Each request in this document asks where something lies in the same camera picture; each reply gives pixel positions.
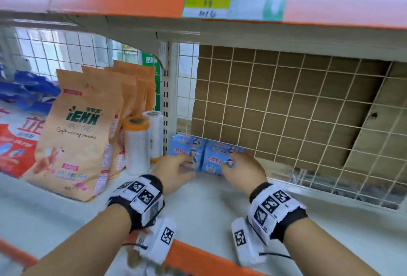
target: cable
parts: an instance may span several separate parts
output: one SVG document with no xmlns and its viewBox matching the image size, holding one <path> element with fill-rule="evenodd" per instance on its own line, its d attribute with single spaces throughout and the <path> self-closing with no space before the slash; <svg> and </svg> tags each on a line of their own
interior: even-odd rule
<svg viewBox="0 0 407 276">
<path fill-rule="evenodd" d="M 291 259 L 291 257 L 290 256 L 287 256 L 287 255 L 285 255 L 285 254 L 278 254 L 278 253 L 276 253 L 276 252 L 259 252 L 258 253 L 260 256 L 265 256 L 265 255 L 270 255 L 270 256 L 279 256 L 279 257 L 284 257 L 284 258 L 288 258 L 288 259 Z"/>
<path fill-rule="evenodd" d="M 125 243 L 125 244 L 122 244 L 122 246 L 138 246 L 144 250 L 146 250 L 148 248 L 148 246 L 144 246 L 144 245 L 137 244 L 137 243 Z"/>
</svg>

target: wristband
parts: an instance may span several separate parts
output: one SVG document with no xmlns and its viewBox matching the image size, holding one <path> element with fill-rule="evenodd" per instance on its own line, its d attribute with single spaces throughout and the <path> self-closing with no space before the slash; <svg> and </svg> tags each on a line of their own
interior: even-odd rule
<svg viewBox="0 0 407 276">
<path fill-rule="evenodd" d="M 283 242 L 286 229 L 297 220 L 308 217 L 306 206 L 277 185 L 262 183 L 250 197 L 252 204 L 247 218 L 266 246 L 275 238 Z"/>
<path fill-rule="evenodd" d="M 151 227 L 165 206 L 162 188 L 156 176 L 142 175 L 117 188 L 109 198 L 108 206 L 120 204 L 127 210 L 131 219 L 130 232 Z"/>
</svg>

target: masking film roll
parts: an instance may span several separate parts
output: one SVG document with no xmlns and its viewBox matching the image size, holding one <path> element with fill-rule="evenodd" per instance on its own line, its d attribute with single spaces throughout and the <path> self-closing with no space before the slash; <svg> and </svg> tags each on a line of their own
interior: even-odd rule
<svg viewBox="0 0 407 276">
<path fill-rule="evenodd" d="M 139 176 L 150 168 L 150 120 L 129 117 L 123 121 L 125 131 L 126 168 L 130 175 Z"/>
<path fill-rule="evenodd" d="M 150 119 L 151 162 L 160 161 L 164 149 L 164 115 L 160 111 L 146 111 L 142 116 Z"/>
</svg>

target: iekk logo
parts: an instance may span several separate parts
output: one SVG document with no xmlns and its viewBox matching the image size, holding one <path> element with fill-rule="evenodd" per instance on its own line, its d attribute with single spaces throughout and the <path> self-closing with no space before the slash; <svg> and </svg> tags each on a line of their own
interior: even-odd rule
<svg viewBox="0 0 407 276">
<path fill-rule="evenodd" d="M 69 114 L 66 117 L 66 120 L 70 120 L 72 122 L 77 122 L 77 123 L 84 123 L 84 124 L 91 124 L 91 125 L 96 125 L 101 109 L 95 109 L 95 108 L 86 108 L 86 112 L 76 110 L 76 106 L 72 106 L 71 109 L 69 109 Z"/>
</svg>

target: price tag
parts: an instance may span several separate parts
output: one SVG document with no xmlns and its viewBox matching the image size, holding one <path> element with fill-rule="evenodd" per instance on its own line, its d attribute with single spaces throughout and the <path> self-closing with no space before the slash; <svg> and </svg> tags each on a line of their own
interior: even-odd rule
<svg viewBox="0 0 407 276">
<path fill-rule="evenodd" d="M 182 17 L 282 21 L 286 0 L 185 0 Z"/>
</svg>

